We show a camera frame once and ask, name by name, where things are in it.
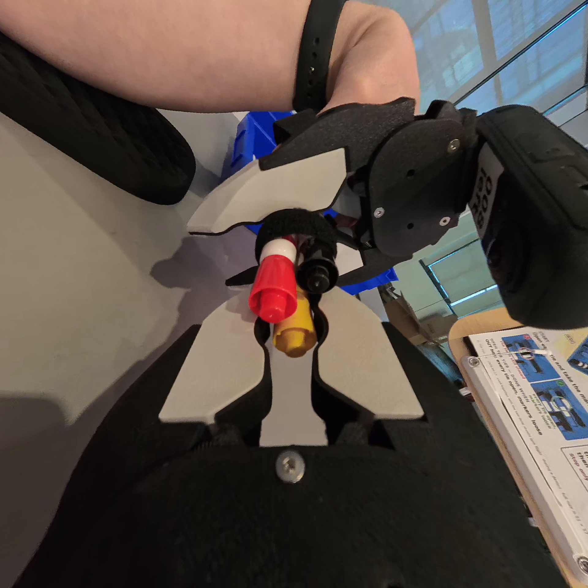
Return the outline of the person's left forearm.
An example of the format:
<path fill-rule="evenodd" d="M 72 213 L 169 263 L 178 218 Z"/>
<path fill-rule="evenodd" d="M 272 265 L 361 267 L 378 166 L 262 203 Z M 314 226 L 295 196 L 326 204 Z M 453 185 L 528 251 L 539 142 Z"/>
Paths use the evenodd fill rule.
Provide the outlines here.
<path fill-rule="evenodd" d="M 1 31 L 141 105 L 288 111 L 309 1 L 1 1 Z"/>

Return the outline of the blue plastic bin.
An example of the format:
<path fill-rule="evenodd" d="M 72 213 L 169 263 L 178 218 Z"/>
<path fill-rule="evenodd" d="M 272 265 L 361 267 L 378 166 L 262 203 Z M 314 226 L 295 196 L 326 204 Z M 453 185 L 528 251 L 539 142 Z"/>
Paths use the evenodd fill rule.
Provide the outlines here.
<path fill-rule="evenodd" d="M 221 182 L 253 160 L 270 154 L 276 147 L 273 124 L 294 113 L 294 111 L 251 111 L 245 114 L 237 126 L 232 150 L 224 158 Z M 390 268 L 369 280 L 359 281 L 358 278 L 353 278 L 349 285 L 343 286 L 343 290 L 351 295 L 358 295 L 363 291 L 397 282 L 398 279 L 396 271 Z"/>

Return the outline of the yellow marker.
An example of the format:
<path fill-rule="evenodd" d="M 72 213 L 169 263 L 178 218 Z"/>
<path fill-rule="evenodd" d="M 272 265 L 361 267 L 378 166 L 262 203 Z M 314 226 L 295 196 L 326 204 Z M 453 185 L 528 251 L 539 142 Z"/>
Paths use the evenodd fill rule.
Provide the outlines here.
<path fill-rule="evenodd" d="M 298 289 L 296 311 L 273 328 L 273 346 L 288 357 L 298 358 L 314 348 L 317 342 L 307 293 Z"/>

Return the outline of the black wrist band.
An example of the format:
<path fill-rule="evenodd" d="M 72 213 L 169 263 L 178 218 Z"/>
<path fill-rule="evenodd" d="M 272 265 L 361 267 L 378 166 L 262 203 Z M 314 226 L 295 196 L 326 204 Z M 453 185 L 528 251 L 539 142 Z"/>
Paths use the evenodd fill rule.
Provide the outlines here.
<path fill-rule="evenodd" d="M 311 1 L 299 44 L 292 106 L 319 113 L 327 105 L 327 81 L 334 37 L 346 1 Z"/>

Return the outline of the cardboard box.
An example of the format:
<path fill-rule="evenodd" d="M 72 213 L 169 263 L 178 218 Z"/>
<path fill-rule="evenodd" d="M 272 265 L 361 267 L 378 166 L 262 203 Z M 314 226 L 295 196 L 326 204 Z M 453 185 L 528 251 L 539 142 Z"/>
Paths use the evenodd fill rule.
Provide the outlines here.
<path fill-rule="evenodd" d="M 450 311 L 445 302 L 427 307 L 424 316 L 416 311 L 392 283 L 378 288 L 388 321 L 414 345 L 439 345 L 447 340 L 458 316 Z"/>

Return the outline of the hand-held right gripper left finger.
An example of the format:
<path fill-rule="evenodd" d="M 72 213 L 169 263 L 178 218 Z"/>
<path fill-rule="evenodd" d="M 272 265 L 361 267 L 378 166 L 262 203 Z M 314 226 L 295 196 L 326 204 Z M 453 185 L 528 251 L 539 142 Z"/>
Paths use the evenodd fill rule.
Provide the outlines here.
<path fill-rule="evenodd" d="M 158 419 L 198 423 L 213 431 L 235 428 L 248 446 L 260 446 L 262 422 L 273 399 L 270 328 L 240 292 L 200 325 Z"/>

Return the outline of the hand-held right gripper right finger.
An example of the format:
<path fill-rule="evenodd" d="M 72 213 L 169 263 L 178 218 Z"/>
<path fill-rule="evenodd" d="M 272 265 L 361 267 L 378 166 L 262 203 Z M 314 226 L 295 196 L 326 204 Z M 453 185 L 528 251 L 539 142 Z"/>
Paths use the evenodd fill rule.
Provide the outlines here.
<path fill-rule="evenodd" d="M 424 410 L 376 313 L 341 288 L 313 303 L 318 343 L 312 408 L 328 445 L 378 438 L 388 421 L 418 421 Z"/>

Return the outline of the person's left hand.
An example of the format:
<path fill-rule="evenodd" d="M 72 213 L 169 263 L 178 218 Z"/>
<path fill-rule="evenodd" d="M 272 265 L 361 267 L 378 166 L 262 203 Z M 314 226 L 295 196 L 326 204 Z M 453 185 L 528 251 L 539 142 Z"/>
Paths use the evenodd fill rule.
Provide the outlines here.
<path fill-rule="evenodd" d="M 347 104 L 382 105 L 400 98 L 420 102 L 413 39 L 396 11 L 347 2 L 337 23 L 324 113 Z"/>

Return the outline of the red cap marker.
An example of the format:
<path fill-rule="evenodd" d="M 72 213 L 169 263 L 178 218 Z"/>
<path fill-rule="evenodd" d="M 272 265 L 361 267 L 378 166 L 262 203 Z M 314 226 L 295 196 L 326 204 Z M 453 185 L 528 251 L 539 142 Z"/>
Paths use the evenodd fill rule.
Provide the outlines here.
<path fill-rule="evenodd" d="M 261 320 L 277 324 L 296 311 L 296 261 L 293 235 L 272 239 L 261 250 L 259 268 L 249 295 L 249 309 Z"/>

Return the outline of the black cap marker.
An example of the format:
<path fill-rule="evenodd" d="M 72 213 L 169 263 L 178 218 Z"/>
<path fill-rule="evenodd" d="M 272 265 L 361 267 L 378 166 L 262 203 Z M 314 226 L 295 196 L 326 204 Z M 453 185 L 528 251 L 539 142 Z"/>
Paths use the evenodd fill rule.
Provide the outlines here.
<path fill-rule="evenodd" d="M 320 249 L 308 251 L 296 270 L 296 282 L 300 289 L 314 295 L 322 295 L 337 283 L 339 270 L 334 258 Z"/>

